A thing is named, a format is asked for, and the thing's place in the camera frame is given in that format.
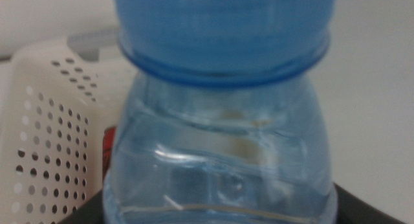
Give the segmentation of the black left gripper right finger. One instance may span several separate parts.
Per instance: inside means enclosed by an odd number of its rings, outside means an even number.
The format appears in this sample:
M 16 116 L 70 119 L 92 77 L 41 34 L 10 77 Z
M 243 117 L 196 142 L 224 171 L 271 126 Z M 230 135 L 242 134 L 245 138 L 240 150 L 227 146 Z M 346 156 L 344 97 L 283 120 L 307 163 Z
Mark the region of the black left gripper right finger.
M 405 221 L 370 205 L 334 183 L 338 196 L 336 224 L 406 224 Z

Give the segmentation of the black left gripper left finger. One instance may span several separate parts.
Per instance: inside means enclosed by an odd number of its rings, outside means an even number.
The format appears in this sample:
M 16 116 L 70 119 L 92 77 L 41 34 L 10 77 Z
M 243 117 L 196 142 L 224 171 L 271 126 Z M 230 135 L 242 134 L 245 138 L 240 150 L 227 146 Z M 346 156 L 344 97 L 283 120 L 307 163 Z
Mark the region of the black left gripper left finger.
M 105 224 L 102 198 L 101 190 L 58 224 Z

